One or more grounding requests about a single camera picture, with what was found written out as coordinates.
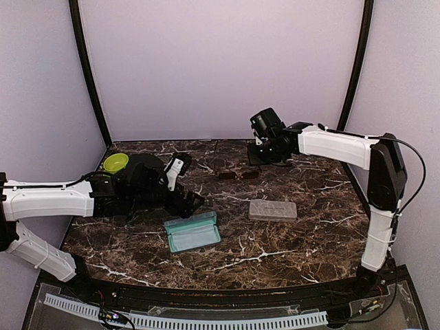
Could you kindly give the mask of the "blue-grey glasses case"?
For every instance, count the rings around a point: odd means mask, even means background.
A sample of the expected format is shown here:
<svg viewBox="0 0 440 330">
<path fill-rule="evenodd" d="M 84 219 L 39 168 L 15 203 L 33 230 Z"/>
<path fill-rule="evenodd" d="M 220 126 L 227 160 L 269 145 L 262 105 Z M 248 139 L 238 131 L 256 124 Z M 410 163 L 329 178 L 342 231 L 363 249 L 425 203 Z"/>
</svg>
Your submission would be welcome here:
<svg viewBox="0 0 440 330">
<path fill-rule="evenodd" d="M 173 219 L 164 223 L 168 245 L 173 254 L 196 250 L 221 242 L 217 213 L 205 212 L 187 219 Z"/>
</svg>

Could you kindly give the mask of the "brown sunglasses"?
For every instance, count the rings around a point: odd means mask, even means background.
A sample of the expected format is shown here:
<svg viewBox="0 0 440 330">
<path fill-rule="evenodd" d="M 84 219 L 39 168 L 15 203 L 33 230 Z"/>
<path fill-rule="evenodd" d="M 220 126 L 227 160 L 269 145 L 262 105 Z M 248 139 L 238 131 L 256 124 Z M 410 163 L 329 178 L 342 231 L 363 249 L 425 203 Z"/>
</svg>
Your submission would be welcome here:
<svg viewBox="0 0 440 330">
<path fill-rule="evenodd" d="M 214 157 L 214 174 L 219 180 L 249 180 L 261 176 L 261 167 L 251 165 L 248 152 L 217 153 Z"/>
</svg>

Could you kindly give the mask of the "light blue cloth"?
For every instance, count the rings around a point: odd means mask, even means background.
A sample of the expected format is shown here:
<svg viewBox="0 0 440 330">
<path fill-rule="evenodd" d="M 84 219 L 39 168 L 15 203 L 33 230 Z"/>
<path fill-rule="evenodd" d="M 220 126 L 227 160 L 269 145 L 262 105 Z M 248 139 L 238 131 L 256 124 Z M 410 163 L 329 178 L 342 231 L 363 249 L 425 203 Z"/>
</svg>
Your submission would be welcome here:
<svg viewBox="0 0 440 330">
<path fill-rule="evenodd" d="M 194 232 L 178 232 L 171 235 L 171 244 L 174 252 L 183 252 L 218 243 L 216 232 L 212 229 L 202 229 Z"/>
</svg>

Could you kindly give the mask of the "beige glasses case teal lining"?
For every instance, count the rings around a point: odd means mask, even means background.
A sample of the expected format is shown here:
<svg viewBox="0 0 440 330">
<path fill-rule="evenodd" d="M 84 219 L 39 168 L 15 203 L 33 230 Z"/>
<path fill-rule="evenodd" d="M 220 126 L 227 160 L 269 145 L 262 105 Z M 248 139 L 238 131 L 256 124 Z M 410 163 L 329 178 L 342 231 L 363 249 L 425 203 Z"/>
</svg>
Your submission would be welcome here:
<svg viewBox="0 0 440 330">
<path fill-rule="evenodd" d="M 294 221 L 298 211 L 294 202 L 251 200 L 248 217 L 259 221 Z"/>
</svg>

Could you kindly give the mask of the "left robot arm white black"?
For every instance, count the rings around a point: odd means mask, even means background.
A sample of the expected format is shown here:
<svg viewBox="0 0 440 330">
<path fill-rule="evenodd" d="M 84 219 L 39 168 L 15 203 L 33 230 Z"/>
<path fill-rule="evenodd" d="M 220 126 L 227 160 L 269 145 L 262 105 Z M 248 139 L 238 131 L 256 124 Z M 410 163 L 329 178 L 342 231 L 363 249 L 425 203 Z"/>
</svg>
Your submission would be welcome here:
<svg viewBox="0 0 440 330">
<path fill-rule="evenodd" d="M 131 216 L 138 210 L 165 209 L 189 218 L 204 198 L 179 184 L 192 162 L 187 153 L 174 153 L 168 163 L 144 153 L 117 153 L 104 161 L 103 170 L 71 182 L 28 183 L 1 174 L 1 251 L 22 258 L 57 280 L 69 283 L 83 300 L 97 294 L 83 260 L 55 248 L 21 223 L 34 217 Z"/>
</svg>

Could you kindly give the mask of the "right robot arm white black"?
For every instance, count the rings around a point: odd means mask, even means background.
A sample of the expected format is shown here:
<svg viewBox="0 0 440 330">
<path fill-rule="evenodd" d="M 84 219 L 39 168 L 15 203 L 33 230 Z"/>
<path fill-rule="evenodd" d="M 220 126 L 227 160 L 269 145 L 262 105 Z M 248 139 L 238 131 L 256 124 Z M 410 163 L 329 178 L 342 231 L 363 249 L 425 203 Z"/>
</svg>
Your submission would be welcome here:
<svg viewBox="0 0 440 330">
<path fill-rule="evenodd" d="M 396 137 L 360 135 L 323 124 L 286 125 L 272 108 L 250 118 L 255 143 L 251 154 L 264 164 L 284 162 L 292 155 L 323 157 L 352 165 L 368 174 L 365 192 L 369 227 L 361 266 L 379 271 L 393 244 L 408 175 Z"/>
</svg>

